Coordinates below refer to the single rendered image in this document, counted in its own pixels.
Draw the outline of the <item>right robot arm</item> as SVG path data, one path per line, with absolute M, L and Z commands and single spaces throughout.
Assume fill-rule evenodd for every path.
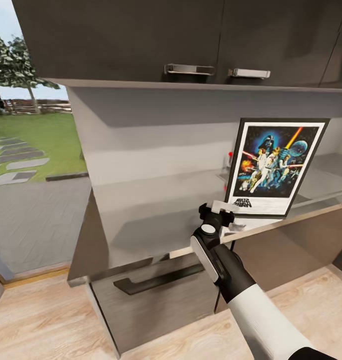
M 255 360 L 337 360 L 318 351 L 281 313 L 224 243 L 220 227 L 234 222 L 237 205 L 213 200 L 199 206 L 203 223 L 191 235 L 197 257 L 219 287 Z

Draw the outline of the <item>poster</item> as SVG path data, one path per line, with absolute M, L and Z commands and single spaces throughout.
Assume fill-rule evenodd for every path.
M 224 201 L 234 215 L 287 217 L 330 120 L 242 117 Z

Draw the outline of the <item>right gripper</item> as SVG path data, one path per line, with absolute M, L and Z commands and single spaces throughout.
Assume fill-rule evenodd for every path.
M 228 227 L 229 223 L 234 222 L 234 213 L 228 212 L 224 210 L 220 210 L 220 213 L 214 213 L 211 212 L 210 207 L 206 207 L 207 203 L 204 203 L 203 205 L 199 206 L 199 213 L 200 213 L 200 219 L 205 220 L 207 218 L 214 218 L 216 219 L 221 227 Z

